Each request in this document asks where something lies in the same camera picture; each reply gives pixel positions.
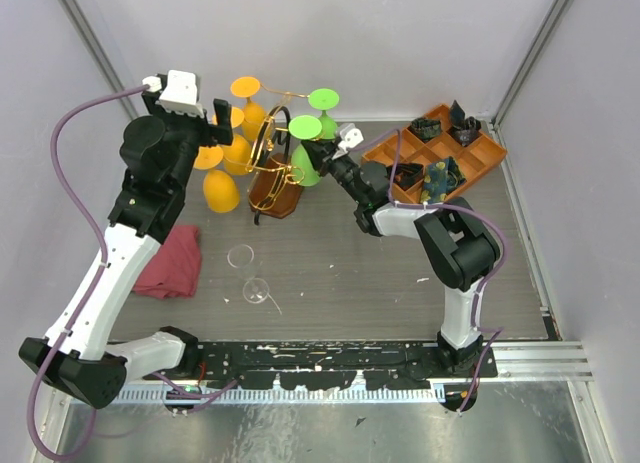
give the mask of gray floor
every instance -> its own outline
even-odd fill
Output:
[[[392,126],[364,123],[360,128],[365,138],[373,138]],[[165,301],[132,295],[112,339],[148,336],[165,325],[200,339],[435,337],[443,318],[443,287],[420,243],[361,233],[353,201],[331,177],[305,189],[291,216],[263,217],[260,227],[253,225],[246,199],[231,213],[212,213],[202,196],[203,177],[194,173],[181,215],[182,223],[202,230],[197,294]],[[241,190],[250,179],[236,179]],[[504,230],[512,247],[509,261],[487,287],[482,323],[504,326],[504,338],[546,337],[501,170],[464,197]],[[240,243],[254,248],[260,276],[282,315],[270,300],[251,305],[243,299],[242,283],[226,261],[227,251]]]
[[[78,463],[588,462],[564,382],[484,383],[462,417],[437,403],[212,405],[172,418],[159,402],[112,404]],[[84,434],[72,405],[59,451]]]

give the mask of red cloth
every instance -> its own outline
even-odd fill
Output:
[[[197,226],[175,226],[140,273],[133,291],[155,298],[193,296],[202,266],[199,233]]]

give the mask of orange wooden box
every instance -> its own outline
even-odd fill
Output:
[[[459,196],[471,188],[480,178],[498,166],[507,155],[507,150],[482,131],[480,136],[466,148],[460,145],[449,134],[451,123],[449,122],[449,107],[447,105],[435,107],[425,117],[440,120],[442,133],[424,143],[409,131],[409,127],[405,128],[402,130],[399,161],[400,163],[419,163],[426,167],[443,158],[453,156],[467,182],[447,195],[447,200]],[[362,161],[373,160],[385,166],[392,165],[397,145],[398,135],[394,133],[389,139],[362,155]],[[394,183],[391,191],[394,198],[402,203],[420,203],[422,184],[423,182],[420,180],[405,191]]]

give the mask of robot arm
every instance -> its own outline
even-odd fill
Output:
[[[167,238],[184,206],[186,186],[200,146],[231,144],[231,108],[214,100],[217,125],[198,103],[192,73],[170,71],[144,80],[150,113],[124,131],[120,155],[127,165],[122,191],[105,231],[108,263],[100,282],[46,371],[45,382],[94,408],[108,405],[128,381],[176,368],[185,376],[198,363],[197,339],[166,327],[154,335],[107,345],[115,319],[149,260]],[[27,338],[20,357],[37,372],[97,268],[98,254],[76,294],[44,338]]]
[[[420,240],[431,266],[445,285],[445,318],[438,333],[441,363],[455,371],[473,360],[482,349],[473,299],[481,279],[500,258],[500,249],[487,228],[476,218],[451,209],[397,208],[388,200],[389,178],[384,165],[375,161],[358,166],[348,155],[352,141],[362,141],[352,124],[336,131],[336,141],[303,141],[309,158],[321,176],[330,174],[358,203],[354,212],[360,229],[374,236],[404,236]],[[471,209],[463,198],[451,205]]]

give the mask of white wall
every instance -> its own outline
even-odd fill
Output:
[[[109,89],[56,0],[0,0],[0,41],[0,460],[17,463],[33,449],[25,424],[33,374],[18,348],[53,323],[97,251],[55,180],[49,137],[69,109]],[[126,122],[110,103],[72,120],[61,138],[69,180],[98,221],[122,179]]]
[[[252,74],[299,93],[335,88],[335,116],[406,119],[454,98],[495,113],[552,0],[79,2],[129,85],[194,71],[210,106]]]
[[[575,0],[502,125],[568,338],[625,461],[640,428],[640,0]]]

